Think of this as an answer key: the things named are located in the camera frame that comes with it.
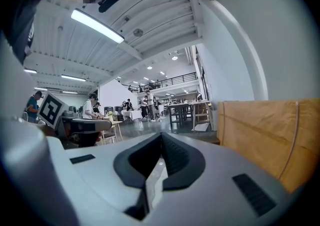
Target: wooden table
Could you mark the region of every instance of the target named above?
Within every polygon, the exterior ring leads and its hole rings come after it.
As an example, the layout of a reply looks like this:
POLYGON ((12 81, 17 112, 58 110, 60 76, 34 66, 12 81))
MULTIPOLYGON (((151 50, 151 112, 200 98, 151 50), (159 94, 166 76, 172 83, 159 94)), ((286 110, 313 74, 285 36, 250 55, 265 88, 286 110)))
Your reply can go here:
POLYGON ((180 126, 182 126, 184 124, 184 121, 187 119, 187 115, 184 111, 185 111, 185 108, 187 108, 187 107, 190 107, 190 115, 191 115, 191 119, 193 119, 192 103, 171 104, 168 106, 171 128, 173 127, 172 123, 179 123, 180 126), (177 110, 177 112, 175 112, 175 114, 172 114, 171 108, 175 108, 177 110), (172 116, 178 116, 179 120, 172 121, 172 116))
POLYGON ((124 139, 122 138, 122 134, 121 134, 121 130, 120 130, 120 124, 122 123, 122 121, 111 121, 111 123, 112 123, 111 129, 115 130, 115 139, 118 141, 118 137, 117 137, 116 129, 115 129, 115 127, 118 126, 120 138, 121 138, 121 141, 123 141, 124 139))

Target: man in white t-shirt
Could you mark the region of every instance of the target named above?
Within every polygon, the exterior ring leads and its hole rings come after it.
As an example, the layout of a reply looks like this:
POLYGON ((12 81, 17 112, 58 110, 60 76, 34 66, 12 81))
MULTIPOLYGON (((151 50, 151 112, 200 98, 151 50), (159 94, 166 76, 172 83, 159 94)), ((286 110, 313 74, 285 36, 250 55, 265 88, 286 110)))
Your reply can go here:
POLYGON ((147 90, 146 95, 148 97, 148 106, 149 106, 149 113, 150 113, 150 122, 155 122, 155 111, 154 111, 154 95, 147 90))
POLYGON ((98 97, 95 93, 89 95, 89 99, 83 105, 82 117, 85 119, 98 119, 99 116, 94 114, 93 106, 97 103, 98 97))

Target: baseball cap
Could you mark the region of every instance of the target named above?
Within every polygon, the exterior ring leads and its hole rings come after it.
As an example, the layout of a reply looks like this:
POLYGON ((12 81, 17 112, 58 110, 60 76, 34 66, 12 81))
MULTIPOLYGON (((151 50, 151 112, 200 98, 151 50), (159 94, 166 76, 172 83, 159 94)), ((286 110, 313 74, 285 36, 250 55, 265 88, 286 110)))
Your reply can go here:
POLYGON ((44 97, 42 96, 42 92, 41 92, 41 91, 37 91, 36 94, 39 94, 39 95, 40 95, 40 98, 44 98, 44 97))

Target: ceiling light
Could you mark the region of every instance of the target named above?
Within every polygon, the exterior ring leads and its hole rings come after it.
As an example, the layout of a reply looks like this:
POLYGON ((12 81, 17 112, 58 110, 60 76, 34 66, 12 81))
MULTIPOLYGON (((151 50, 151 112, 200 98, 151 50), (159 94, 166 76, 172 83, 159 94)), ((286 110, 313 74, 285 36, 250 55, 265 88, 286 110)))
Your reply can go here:
POLYGON ((78 78, 78 77, 73 77, 73 76, 65 76, 65 75, 61 75, 62 78, 67 78, 67 79, 71 79, 71 80, 77 80, 77 81, 82 81, 85 82, 85 79, 82 78, 78 78))
POLYGON ((65 92, 65 91, 62 91, 63 93, 70 93, 70 94, 78 94, 78 92, 65 92))
POLYGON ((24 71, 28 73, 33 73, 33 74, 37 73, 36 70, 32 70, 32 69, 25 69, 24 71))
POLYGON ((108 38, 110 38, 111 40, 115 41, 118 44, 122 43, 125 40, 121 35, 113 31, 111 28, 107 27, 106 25, 102 24, 98 20, 92 18, 87 13, 84 13, 78 9, 75 9, 72 12, 71 18, 98 31, 99 33, 107 36, 108 38))
POLYGON ((41 91, 47 91, 48 89, 45 89, 45 88, 38 88, 38 87, 35 87, 36 90, 41 90, 41 91))

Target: black vent slot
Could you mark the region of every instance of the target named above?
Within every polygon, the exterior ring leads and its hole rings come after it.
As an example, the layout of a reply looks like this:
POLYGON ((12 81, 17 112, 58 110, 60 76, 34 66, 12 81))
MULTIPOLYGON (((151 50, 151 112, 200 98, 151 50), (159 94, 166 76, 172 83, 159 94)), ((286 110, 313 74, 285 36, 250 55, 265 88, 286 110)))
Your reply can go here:
POLYGON ((232 177, 258 216, 262 216, 276 206, 276 203, 247 175, 232 177))
POLYGON ((81 163, 81 162, 85 162, 91 159, 96 158, 93 155, 85 155, 85 156, 78 156, 78 157, 74 157, 74 158, 70 158, 70 161, 72 164, 77 164, 77 163, 81 163))

